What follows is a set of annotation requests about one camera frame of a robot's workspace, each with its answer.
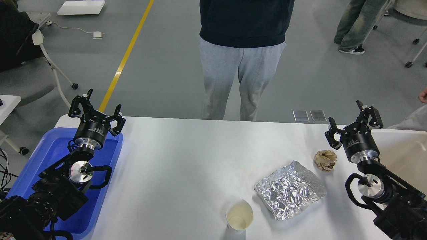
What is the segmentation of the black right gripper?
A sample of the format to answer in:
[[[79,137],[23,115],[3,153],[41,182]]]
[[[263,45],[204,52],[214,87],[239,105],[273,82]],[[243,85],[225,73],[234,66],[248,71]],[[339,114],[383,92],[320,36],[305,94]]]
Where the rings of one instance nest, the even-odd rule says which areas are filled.
[[[383,128],[380,113],[375,107],[368,107],[360,100],[356,103],[360,110],[356,119],[359,127],[347,125],[339,129],[334,118],[329,117],[330,126],[325,132],[329,145],[334,149],[340,149],[343,146],[348,161],[355,164],[379,157],[380,151],[372,137],[371,129]],[[340,140],[335,139],[335,134],[341,135]]]

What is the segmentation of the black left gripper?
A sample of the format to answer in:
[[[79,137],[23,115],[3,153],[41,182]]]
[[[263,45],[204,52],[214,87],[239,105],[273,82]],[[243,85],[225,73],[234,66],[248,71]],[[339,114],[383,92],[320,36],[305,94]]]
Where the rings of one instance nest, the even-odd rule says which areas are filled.
[[[102,149],[108,132],[112,136],[119,135],[124,127],[126,119],[122,117],[121,104],[115,108],[113,115],[96,114],[96,110],[90,103],[90,97],[93,89],[89,89],[87,94],[77,95],[71,102],[68,116],[71,118],[80,118],[80,124],[73,138],[75,144],[83,146],[92,145],[93,150]],[[116,126],[111,127],[111,122],[115,121]]]

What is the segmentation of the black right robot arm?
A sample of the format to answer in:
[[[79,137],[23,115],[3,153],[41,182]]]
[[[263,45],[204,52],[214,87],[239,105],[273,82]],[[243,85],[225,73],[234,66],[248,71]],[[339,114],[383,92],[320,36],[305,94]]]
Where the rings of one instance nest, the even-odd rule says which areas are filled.
[[[351,174],[345,183],[348,198],[356,206],[375,214],[373,220],[392,240],[425,240],[427,238],[427,203],[425,194],[392,173],[380,162],[380,151],[371,129],[383,127],[379,111],[356,101],[360,113],[356,120],[339,129],[329,117],[325,132],[329,145],[343,147],[349,162],[357,165],[359,174]]]

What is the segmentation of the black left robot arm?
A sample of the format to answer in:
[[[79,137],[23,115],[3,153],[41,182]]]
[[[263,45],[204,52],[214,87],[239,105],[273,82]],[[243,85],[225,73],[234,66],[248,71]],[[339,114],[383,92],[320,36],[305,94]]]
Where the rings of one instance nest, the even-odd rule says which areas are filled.
[[[27,199],[15,195],[1,201],[2,239],[73,239],[70,232],[54,229],[58,218],[65,221],[77,213],[89,200],[87,190],[108,185],[113,168],[93,166],[90,160],[104,147],[109,133],[121,133],[126,120],[121,104],[111,116],[95,110],[89,100],[92,92],[76,96],[70,105],[69,117],[79,118],[80,124],[68,142],[69,153],[39,173],[39,180],[32,185],[34,193]]]

